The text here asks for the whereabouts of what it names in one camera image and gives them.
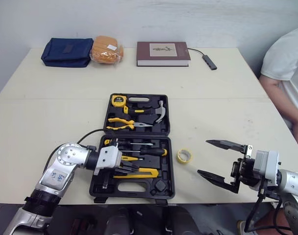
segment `table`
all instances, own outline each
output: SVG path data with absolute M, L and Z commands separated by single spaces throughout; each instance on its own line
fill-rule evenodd
M 229 182 L 232 163 L 242 156 L 207 144 L 207 139 L 252 144 L 253 156 L 258 149 L 277 150 L 281 167 L 298 171 L 298 145 L 238 49 L 202 50 L 216 63 L 217 71 L 211 71 L 197 53 L 190 53 L 187 68 L 136 67 L 132 48 L 115 66 L 50 68 L 40 60 L 42 49 L 32 49 L 0 94 L 0 203 L 24 203 L 57 145 L 102 127 L 113 92 L 168 95 L 175 177 L 175 197 L 169 203 L 256 201 L 257 193 L 245 185 L 234 194 L 197 174 L 197 169 L 207 170 Z M 98 144 L 101 136 L 96 133 L 83 144 Z M 180 148 L 194 155 L 187 165 L 175 160 Z M 91 175 L 91 171 L 76 170 L 61 204 L 93 204 Z M 107 200 L 107 204 L 151 202 Z

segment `masking tape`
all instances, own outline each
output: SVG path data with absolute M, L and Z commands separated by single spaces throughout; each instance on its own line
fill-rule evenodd
M 180 149 L 178 152 L 177 152 L 177 161 L 179 163 L 182 163 L 182 164 L 187 164 L 188 162 L 190 162 L 191 160 L 193 159 L 193 155 L 192 153 L 187 150 L 187 149 Z

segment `bread in plastic bag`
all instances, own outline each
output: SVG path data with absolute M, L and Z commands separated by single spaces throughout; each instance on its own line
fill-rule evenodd
M 123 55 L 123 47 L 118 47 L 118 42 L 115 38 L 107 36 L 96 37 L 90 51 L 90 58 L 95 62 L 103 64 L 120 62 Z

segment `tape measure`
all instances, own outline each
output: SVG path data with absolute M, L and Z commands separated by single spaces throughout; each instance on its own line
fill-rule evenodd
M 112 105 L 114 107 L 124 107 L 126 105 L 126 96 L 112 95 Z

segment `navy blue bag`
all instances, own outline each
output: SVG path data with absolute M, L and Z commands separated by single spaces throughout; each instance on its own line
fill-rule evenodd
M 42 53 L 46 66 L 86 67 L 90 62 L 89 52 L 94 41 L 87 39 L 51 38 Z

